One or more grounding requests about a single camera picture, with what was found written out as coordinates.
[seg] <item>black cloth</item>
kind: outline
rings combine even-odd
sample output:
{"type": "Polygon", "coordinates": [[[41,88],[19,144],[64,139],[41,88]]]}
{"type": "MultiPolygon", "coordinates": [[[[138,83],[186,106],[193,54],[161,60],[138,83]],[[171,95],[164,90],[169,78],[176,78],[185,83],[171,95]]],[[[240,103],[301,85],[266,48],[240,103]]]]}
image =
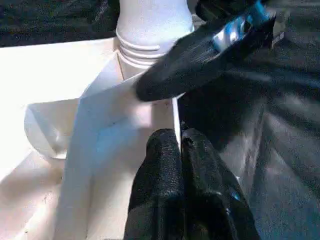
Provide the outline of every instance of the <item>black cloth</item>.
{"type": "Polygon", "coordinates": [[[153,133],[134,178],[125,240],[260,239],[236,177],[195,129],[153,133]]]}
{"type": "Polygon", "coordinates": [[[119,0],[2,0],[0,47],[115,36],[119,0]]]}

